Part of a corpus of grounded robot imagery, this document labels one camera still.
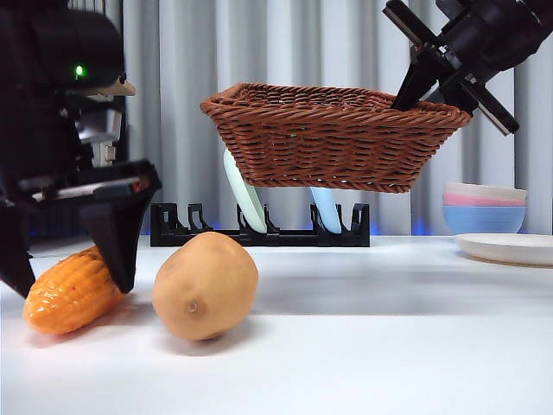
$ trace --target green indicator light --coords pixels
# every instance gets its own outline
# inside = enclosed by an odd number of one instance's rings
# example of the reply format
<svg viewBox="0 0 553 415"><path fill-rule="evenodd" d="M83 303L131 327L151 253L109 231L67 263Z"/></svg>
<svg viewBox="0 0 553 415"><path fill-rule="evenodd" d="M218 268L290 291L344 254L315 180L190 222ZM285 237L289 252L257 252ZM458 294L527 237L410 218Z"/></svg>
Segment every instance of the green indicator light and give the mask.
<svg viewBox="0 0 553 415"><path fill-rule="evenodd" d="M86 76L86 71L81 65L77 65L74 70L75 73L75 79L79 80L79 78L82 78L83 76Z"/></svg>

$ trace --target wicker basket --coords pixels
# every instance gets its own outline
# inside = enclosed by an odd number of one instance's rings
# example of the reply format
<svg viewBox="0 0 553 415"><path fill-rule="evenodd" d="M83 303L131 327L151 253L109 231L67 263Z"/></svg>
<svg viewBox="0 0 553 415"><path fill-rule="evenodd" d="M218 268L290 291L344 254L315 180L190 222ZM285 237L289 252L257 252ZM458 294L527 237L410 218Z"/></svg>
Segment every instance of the wicker basket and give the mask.
<svg viewBox="0 0 553 415"><path fill-rule="evenodd" d="M387 193L410 189L423 165L470 116L361 88L240 83L200 104L252 186Z"/></svg>

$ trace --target white plate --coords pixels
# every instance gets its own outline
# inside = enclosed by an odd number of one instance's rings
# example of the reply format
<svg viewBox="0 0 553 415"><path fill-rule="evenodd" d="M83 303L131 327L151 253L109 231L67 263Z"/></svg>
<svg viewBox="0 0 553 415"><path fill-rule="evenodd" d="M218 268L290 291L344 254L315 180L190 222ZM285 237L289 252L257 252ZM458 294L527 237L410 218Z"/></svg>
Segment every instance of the white plate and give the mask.
<svg viewBox="0 0 553 415"><path fill-rule="evenodd" d="M553 265L553 236L522 233L464 233L455 237L469 255L522 265Z"/></svg>
<svg viewBox="0 0 553 415"><path fill-rule="evenodd" d="M240 170L236 167L234 157L228 149L225 149L223 164L225 165L226 178L231 185L234 198L251 229L257 233L267 233L265 213L257 196L256 189L244 182Z"/></svg>

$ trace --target light blue plate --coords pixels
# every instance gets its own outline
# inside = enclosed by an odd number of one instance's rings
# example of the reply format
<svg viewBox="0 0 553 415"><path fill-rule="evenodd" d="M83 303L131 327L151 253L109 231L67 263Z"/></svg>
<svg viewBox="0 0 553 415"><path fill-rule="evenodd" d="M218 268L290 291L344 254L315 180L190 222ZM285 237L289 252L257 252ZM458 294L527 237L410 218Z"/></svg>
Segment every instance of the light blue plate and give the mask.
<svg viewBox="0 0 553 415"><path fill-rule="evenodd" d="M336 200L330 188L310 188L315 205L321 215L322 224L331 233L342 233Z"/></svg>

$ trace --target white tabletop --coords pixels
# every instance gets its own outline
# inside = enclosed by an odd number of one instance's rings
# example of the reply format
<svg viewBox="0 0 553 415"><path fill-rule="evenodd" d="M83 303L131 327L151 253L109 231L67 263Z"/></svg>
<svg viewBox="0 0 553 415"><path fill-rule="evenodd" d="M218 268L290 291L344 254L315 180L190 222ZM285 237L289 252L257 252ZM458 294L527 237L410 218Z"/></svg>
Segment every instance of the white tabletop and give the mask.
<svg viewBox="0 0 553 415"><path fill-rule="evenodd" d="M85 246L35 248L35 273ZM61 338L27 328L2 285L2 413L553 413L550 268L471 259L442 237L249 248L251 314L191 343L150 302L175 249L141 240L132 293Z"/></svg>

